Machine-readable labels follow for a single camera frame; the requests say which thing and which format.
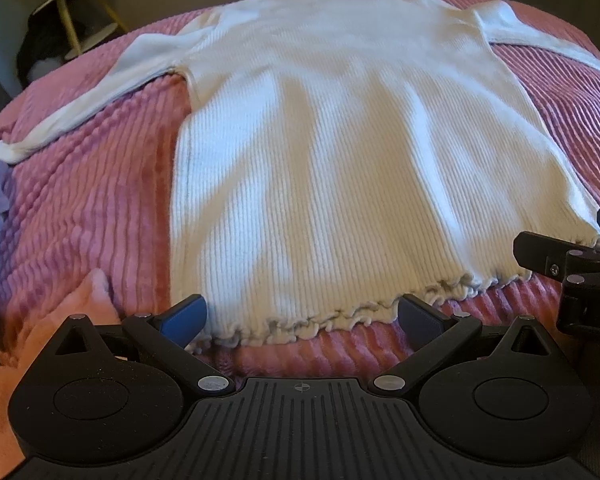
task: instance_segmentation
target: white long-sleeve shirt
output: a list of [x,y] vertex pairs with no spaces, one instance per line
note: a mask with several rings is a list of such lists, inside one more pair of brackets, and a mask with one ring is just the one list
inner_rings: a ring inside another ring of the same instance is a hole
[[461,300],[528,277],[520,231],[600,246],[596,203],[490,42],[600,70],[503,2],[245,0],[139,36],[0,158],[179,73],[193,112],[174,162],[172,303],[203,294],[206,336],[225,344],[391,321],[405,292]]

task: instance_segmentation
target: silver screw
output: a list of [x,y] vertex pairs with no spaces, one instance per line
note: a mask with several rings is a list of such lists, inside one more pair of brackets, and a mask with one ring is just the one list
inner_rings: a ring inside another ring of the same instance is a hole
[[376,388],[392,392],[404,388],[405,382],[402,377],[397,375],[381,375],[375,378],[374,384]]
[[206,392],[221,392],[229,385],[229,381],[218,375],[208,375],[198,381],[200,389]]
[[579,274],[570,274],[569,276],[567,276],[567,281],[569,283],[573,283],[573,285],[579,285],[581,283],[584,283],[584,278]]

